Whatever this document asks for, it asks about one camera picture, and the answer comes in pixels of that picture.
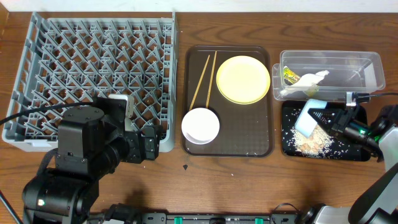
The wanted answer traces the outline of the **light blue bowl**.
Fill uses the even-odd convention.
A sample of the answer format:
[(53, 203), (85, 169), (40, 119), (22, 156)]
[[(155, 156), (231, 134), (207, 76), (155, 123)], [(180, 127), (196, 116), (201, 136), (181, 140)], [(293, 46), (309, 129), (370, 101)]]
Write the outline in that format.
[(309, 109), (325, 109), (326, 101), (310, 99), (306, 102), (296, 120), (294, 128), (306, 138), (309, 138), (315, 129), (317, 122), (309, 115)]

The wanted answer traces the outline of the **white tissue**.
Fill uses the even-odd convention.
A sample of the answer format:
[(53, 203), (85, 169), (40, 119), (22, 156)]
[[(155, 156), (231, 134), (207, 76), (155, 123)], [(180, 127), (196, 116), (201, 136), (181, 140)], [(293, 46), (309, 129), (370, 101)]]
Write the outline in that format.
[(308, 73), (303, 75), (298, 82), (282, 90), (280, 94), (282, 96), (287, 96), (296, 91), (307, 91), (312, 86), (320, 83), (330, 72), (328, 70), (323, 70), (317, 72), (316, 74)]

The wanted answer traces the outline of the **green yellow wrapper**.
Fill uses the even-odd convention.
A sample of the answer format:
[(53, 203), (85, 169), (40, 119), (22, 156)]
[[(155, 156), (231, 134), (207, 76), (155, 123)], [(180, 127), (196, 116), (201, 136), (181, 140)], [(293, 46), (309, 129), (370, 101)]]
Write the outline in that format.
[(297, 83), (301, 79), (301, 77), (294, 73), (288, 66), (284, 66), (283, 76), (284, 79), (292, 85)]

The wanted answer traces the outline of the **white cup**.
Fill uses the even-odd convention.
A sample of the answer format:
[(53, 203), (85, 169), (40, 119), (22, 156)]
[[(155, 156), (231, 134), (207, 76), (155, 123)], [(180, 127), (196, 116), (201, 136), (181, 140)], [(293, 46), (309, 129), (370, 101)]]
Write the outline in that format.
[(134, 126), (129, 118), (124, 119), (124, 129), (125, 131), (134, 131)]

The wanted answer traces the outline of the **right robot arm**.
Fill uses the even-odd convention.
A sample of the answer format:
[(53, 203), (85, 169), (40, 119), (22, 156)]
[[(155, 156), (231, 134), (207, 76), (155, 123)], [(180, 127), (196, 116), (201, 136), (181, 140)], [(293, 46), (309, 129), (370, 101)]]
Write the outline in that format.
[(349, 207), (322, 206), (310, 223), (397, 223), (397, 105), (385, 106), (370, 126), (348, 110), (310, 109), (327, 133), (353, 141), (376, 154), (383, 172)]

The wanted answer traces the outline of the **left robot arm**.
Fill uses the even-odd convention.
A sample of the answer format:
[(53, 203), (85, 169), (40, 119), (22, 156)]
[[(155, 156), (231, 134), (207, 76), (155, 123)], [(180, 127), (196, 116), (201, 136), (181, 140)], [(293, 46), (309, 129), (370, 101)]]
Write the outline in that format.
[(120, 162), (140, 164), (159, 155), (162, 126), (128, 130), (134, 102), (126, 96), (42, 106), (10, 115), (1, 124), (59, 109), (65, 112), (58, 125), (58, 146), (44, 155), (35, 177), (24, 187), (23, 216), (1, 196), (16, 223), (90, 222), (101, 178), (114, 173)]

